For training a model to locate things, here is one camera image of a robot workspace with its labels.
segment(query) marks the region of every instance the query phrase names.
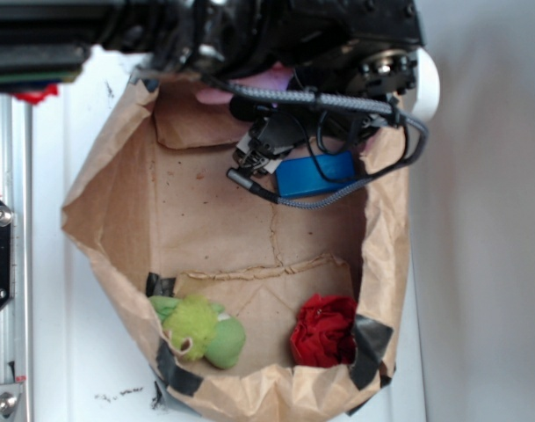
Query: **metal rail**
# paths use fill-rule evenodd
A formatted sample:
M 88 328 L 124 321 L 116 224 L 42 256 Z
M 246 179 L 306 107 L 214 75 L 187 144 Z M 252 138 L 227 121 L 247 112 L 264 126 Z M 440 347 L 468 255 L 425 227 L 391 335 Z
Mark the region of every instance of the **metal rail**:
M 0 420 L 4 421 L 33 420 L 31 133 L 31 107 L 0 95 L 0 199 L 13 214 L 9 292 L 12 300 L 0 310 Z M 4 392 L 16 396 L 18 401 L 3 396 Z

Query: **bolt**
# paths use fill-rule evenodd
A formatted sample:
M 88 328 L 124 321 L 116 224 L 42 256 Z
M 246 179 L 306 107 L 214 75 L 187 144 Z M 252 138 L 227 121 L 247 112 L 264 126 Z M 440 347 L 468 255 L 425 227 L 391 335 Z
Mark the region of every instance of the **bolt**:
M 10 416 L 15 410 L 18 400 L 10 393 L 3 393 L 0 396 L 0 413 L 2 416 Z
M 5 205 L 0 205 L 0 227 L 5 227 L 11 223 L 13 216 Z
M 390 67 L 389 64 L 381 63 L 379 67 L 376 69 L 376 71 L 379 73 L 379 75 L 384 76 L 384 75 L 388 75 L 392 71 L 392 68 Z
M 360 67 L 359 67 L 359 71 L 361 72 L 361 75 L 363 75 L 363 78 L 364 79 L 368 79 L 369 76 L 371 75 L 371 68 L 369 67 L 368 64 L 362 64 Z
M 403 55 L 402 57 L 400 57 L 399 62 L 400 62 L 400 70 L 402 72 L 406 71 L 408 69 L 408 64 L 409 64 L 408 57 Z
M 5 296 L 7 296 L 7 292 L 0 288 L 0 299 L 5 299 Z

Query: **red cloth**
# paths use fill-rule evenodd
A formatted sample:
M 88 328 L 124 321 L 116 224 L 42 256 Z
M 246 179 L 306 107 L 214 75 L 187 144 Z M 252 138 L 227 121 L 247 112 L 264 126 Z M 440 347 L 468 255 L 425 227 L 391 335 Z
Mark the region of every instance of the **red cloth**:
M 291 336 L 291 350 L 299 365 L 333 367 L 355 360 L 351 335 L 357 303 L 346 296 L 312 296 L 300 309 Z

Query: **blue box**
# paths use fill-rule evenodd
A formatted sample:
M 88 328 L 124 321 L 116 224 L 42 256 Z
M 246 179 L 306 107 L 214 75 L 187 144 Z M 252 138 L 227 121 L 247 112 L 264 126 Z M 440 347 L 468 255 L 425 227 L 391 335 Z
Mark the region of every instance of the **blue box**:
M 353 157 L 349 151 L 336 156 L 316 156 L 323 173 L 328 178 L 345 179 L 355 176 Z M 331 193 L 346 187 L 351 182 L 334 183 L 322 178 L 311 156 L 283 161 L 275 171 L 278 194 L 293 199 Z

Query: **brown paper bag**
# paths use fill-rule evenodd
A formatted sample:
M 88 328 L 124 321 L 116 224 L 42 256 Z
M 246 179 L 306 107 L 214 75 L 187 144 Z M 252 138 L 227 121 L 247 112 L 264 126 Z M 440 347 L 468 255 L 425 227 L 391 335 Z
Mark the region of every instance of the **brown paper bag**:
M 321 210 L 273 205 L 225 177 L 234 149 L 225 144 L 246 127 L 225 106 L 197 104 L 195 89 L 127 87 L 69 192 L 63 228 L 169 393 L 196 412 L 272 422 L 351 411 L 394 373 L 408 272 L 407 171 Z M 381 131 L 365 168 L 392 163 L 402 148 L 399 131 Z M 144 294 L 148 273 L 177 277 L 177 295 L 199 292 L 242 321 L 248 340 L 235 367 L 173 356 Z M 314 293 L 358 296 L 350 367 L 293 364 L 294 318 Z

